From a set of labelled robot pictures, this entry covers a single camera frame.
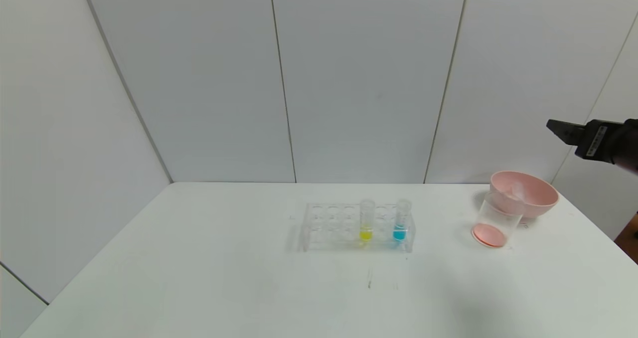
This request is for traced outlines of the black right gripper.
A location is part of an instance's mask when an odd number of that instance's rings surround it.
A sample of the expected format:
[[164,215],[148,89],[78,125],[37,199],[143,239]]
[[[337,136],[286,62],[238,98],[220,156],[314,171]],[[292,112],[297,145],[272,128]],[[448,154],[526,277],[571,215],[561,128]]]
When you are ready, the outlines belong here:
[[583,160],[609,163],[638,172],[638,121],[591,120],[586,125],[550,119],[545,125],[566,145],[577,146]]

